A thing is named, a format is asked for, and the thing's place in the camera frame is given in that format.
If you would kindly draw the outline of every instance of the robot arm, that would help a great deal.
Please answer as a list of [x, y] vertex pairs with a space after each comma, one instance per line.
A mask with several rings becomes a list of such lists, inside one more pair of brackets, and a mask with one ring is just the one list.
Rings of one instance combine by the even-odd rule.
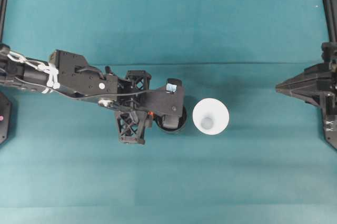
[[42, 94], [54, 91], [111, 109], [123, 143], [144, 144], [145, 128], [151, 127], [153, 120], [167, 132], [181, 129], [186, 122], [182, 82], [168, 79], [166, 85], [151, 90], [150, 80], [144, 70], [130, 70], [125, 78], [119, 78], [106, 66], [102, 73], [84, 56], [62, 50], [44, 62], [0, 44], [0, 85]]

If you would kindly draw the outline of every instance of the table surface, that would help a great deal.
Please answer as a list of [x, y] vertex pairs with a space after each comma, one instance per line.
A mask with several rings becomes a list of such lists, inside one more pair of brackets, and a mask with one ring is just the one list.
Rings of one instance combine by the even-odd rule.
[[[2, 88], [13, 101], [0, 148], [1, 223], [335, 223], [337, 153], [315, 107], [275, 84], [320, 61], [322, 0], [8, 0], [4, 42], [168, 77], [186, 88], [186, 128], [146, 145], [117, 140], [114, 115], [57, 94]], [[224, 102], [217, 136], [193, 125]]]

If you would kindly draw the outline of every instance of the black metal frame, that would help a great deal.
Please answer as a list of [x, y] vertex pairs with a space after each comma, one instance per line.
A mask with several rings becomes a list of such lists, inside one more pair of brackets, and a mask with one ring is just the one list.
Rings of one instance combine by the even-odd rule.
[[7, 8], [7, 0], [0, 0], [0, 42], [4, 31], [5, 15]]
[[331, 42], [337, 42], [337, 0], [323, 0], [326, 25]]

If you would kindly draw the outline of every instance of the teal background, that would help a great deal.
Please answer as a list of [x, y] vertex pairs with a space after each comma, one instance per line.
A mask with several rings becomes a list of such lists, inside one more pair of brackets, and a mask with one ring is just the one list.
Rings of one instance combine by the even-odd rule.
[[[113, 113], [57, 94], [2, 88], [13, 101], [0, 148], [0, 223], [336, 223], [336, 151], [319, 111], [274, 86], [320, 61], [322, 0], [8, 0], [4, 42], [55, 49], [183, 80], [189, 119], [122, 145]], [[217, 136], [194, 127], [223, 101]]]

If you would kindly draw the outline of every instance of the white cable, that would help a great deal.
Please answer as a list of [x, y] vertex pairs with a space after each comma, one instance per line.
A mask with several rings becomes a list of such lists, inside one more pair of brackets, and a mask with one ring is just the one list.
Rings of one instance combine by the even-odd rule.
[[45, 65], [43, 62], [37, 60], [28, 60], [24, 55], [13, 51], [9, 51], [9, 54], [7, 56], [10, 60], [14, 62], [29, 65], [39, 72], [44, 72], [48, 74], [48, 81], [46, 86], [50, 88], [44, 89], [42, 91], [43, 94], [47, 94], [49, 91], [51, 93], [53, 91], [52, 89], [60, 88], [61, 85], [57, 80], [58, 69], [55, 67], [54, 64], [48, 63], [48, 65]]

